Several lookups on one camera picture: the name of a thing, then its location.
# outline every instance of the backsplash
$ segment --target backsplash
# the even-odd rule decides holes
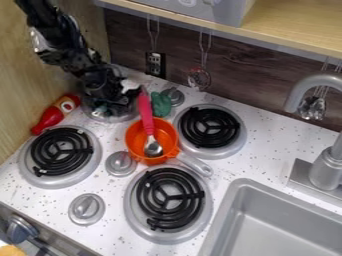
[[[112,62],[145,71],[145,52],[150,50],[146,19],[106,10],[105,20]],[[197,31],[160,23],[157,51],[167,55],[169,81],[187,85],[187,72],[200,65],[198,41]],[[212,77],[208,92],[298,118],[283,111],[284,101],[296,81],[319,71],[321,66],[319,61],[213,37],[207,60]],[[330,90],[324,121],[310,123],[340,131],[340,97],[338,92]]]

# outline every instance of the silver burner ring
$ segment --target silver burner ring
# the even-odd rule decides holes
[[[145,175],[147,171],[154,171],[161,168],[175,168],[191,174],[191,176],[197,180],[205,193],[204,205],[202,208],[202,212],[198,216],[198,218],[185,229],[173,233],[162,232],[160,230],[151,230],[150,226],[146,224],[146,219],[144,218],[144,216],[141,216],[142,210],[134,205],[137,202],[132,203],[134,202],[134,193],[137,182]],[[133,180],[128,184],[128,187],[125,191],[124,212],[126,220],[130,227],[138,235],[145,238],[146,240],[156,244],[179,244],[196,237],[209,224],[210,218],[213,213],[213,199],[211,197],[208,185],[197,173],[179,165],[164,164],[147,168],[133,178]]]
[[[97,140],[96,136],[89,130],[80,126],[56,126],[52,129],[57,128],[74,128],[78,129],[80,132],[84,132],[88,135],[89,140],[93,146],[94,153],[92,154],[88,163],[86,163],[81,171],[73,171],[68,174],[61,176],[41,176],[37,177],[32,171],[32,158],[30,157],[30,147],[32,142],[36,137],[28,140],[24,147],[21,149],[19,154],[19,171],[22,177],[31,185],[43,188],[43,189],[61,189],[75,185],[86,178],[88,178],[97,168],[102,157],[102,148],[100,142]]]
[[[188,141],[184,137],[179,127],[180,119],[183,116],[183,114],[185,114],[190,108],[195,108],[195,107],[198,107],[200,110],[208,109],[208,108],[219,109],[219,110],[229,113],[240,123],[239,135],[236,137],[236,139],[233,142],[231,142],[227,146],[223,146],[220,148],[197,148],[194,144],[192,144],[190,141]],[[198,105],[193,105],[191,107],[188,107],[182,110],[175,117],[175,119],[173,120],[173,125],[178,131],[179,144],[180,144],[181,149],[193,155],[194,157],[201,158],[201,159],[216,160],[216,159],[223,159],[223,158],[232,156],[236,154],[238,151],[240,151],[247,141],[247,129],[246,129],[244,122],[241,120],[241,118],[237,114],[235,114],[233,111],[227,108],[215,105],[215,104],[198,104]]]

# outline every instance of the black coil burner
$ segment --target black coil burner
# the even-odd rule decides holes
[[[48,130],[31,145],[33,171],[37,177],[63,175],[87,163],[92,153],[88,136],[79,129]]]
[[[172,230],[199,216],[205,192],[190,174],[161,168],[146,172],[138,181],[136,197],[151,230]]]
[[[240,123],[231,114],[212,108],[190,108],[179,126],[183,136],[198,148],[227,146],[240,131]]]

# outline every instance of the white speckled surface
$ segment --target white speckled surface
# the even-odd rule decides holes
[[[150,90],[161,91],[174,85],[140,73],[129,73],[132,81],[146,83],[153,80]],[[295,158],[312,162],[334,142],[337,133],[210,94],[194,92],[183,86],[179,89],[185,93],[186,101],[176,109],[170,120],[185,107],[214,103],[238,114],[248,130],[247,143],[239,153],[227,159],[206,161],[215,172],[210,179],[205,179],[214,198],[214,213],[230,182],[245,177],[342,215],[342,208],[285,187]],[[104,154],[94,174],[66,189],[38,189],[20,176],[17,151],[1,166],[0,201],[102,255],[197,255],[209,227],[186,243],[161,246],[140,238],[128,226],[123,214],[122,197],[134,175],[126,178],[109,176],[104,162],[111,153],[125,150],[123,138],[130,123],[102,124],[87,118],[80,109],[76,110],[62,125],[84,126],[100,140]],[[139,165],[136,172],[144,168]],[[83,193],[98,194],[107,206],[102,220],[89,227],[77,226],[67,216],[71,201]]]

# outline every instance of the shelf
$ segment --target shelf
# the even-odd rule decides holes
[[[342,59],[341,0],[257,0],[240,28],[127,0],[97,2]]]

